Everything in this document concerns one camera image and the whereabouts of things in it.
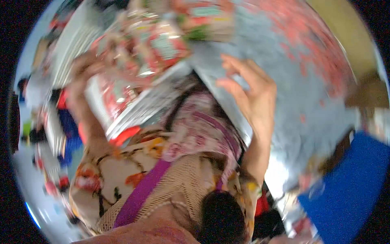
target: wall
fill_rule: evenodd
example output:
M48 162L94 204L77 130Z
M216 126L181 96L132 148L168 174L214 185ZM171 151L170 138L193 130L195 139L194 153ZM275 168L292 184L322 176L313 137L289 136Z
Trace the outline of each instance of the wall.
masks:
M53 0L35 24L20 55L16 69L14 90L17 90L18 80L30 74L37 44L40 38L47 34L49 23L63 2L64 0ZM29 118L30 110L24 105L20 105L21 125ZM68 225L61 203L43 193L44 178L32 165L32 155L33 151L31 148L20 144L19 151L13 156L13 164L20 184L20 191L37 218L41 231L51 243L55 244L68 244L79 240L81 233L76 227Z

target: purple stripe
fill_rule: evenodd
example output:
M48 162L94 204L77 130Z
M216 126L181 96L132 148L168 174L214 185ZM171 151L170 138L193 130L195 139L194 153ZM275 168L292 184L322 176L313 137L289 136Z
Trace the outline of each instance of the purple stripe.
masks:
M159 159L153 169L141 180L137 187L130 194L125 204L119 211L114 223L114 228L131 224L137 217L142 205L152 193L161 177L170 166L170 162Z
M201 112L194 112L193 115L206 120L210 124L213 124L217 129L221 130L224 138L226 139L226 141L228 142L228 144L230 146L230 149L233 151L234 156L236 157L236 154L238 152L238 144L237 144L236 140L234 140L233 137L228 133L228 131L226 130L225 127L223 127L218 121L216 121L212 117L208 116L207 114L204 114Z

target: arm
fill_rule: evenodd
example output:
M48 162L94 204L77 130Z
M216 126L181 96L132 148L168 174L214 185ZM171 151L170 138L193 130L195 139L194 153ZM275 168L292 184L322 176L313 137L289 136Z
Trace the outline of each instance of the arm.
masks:
M257 133L253 132L252 141L245 152L241 168L252 176L258 185L262 185L268 168L270 146L259 142Z
M87 141L102 139L107 141L105 132L91 111L84 96L88 80L104 71L104 64L92 52L87 52L76 58L72 66L72 82L68 85L67 105L78 124L82 124Z
M91 111L84 94L79 95L77 98L72 99L68 104L69 111L71 112L75 121L83 127L87 141L94 139L106 140L106 135L98 119Z
M241 61L228 55L221 55L221 58L228 76L239 74L250 87L244 91L231 78L217 81L218 86L225 88L233 96L253 130L252 142L243 157L241 167L243 176L255 179L258 185L262 185L271 151L276 84L252 60Z

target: orange pattern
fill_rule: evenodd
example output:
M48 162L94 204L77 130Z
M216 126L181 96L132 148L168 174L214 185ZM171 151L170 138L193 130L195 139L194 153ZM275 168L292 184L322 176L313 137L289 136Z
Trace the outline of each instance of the orange pattern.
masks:
M141 182L141 180L144 178L145 173L138 173L135 175L130 175L126 178L125 185L132 185L134 188L137 187L137 185Z

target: red print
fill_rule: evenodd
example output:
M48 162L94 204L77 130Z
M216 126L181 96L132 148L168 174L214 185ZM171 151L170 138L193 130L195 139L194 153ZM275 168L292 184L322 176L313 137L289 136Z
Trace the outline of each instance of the red print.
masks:
M307 66L314 65L316 75L329 87L330 97L345 96L353 85L353 74L338 41L319 15L301 0L244 0L243 7L252 14L265 14L273 23L272 30L287 39L280 46L292 61L298 61L302 76L307 76ZM291 49L299 51L299 59Z

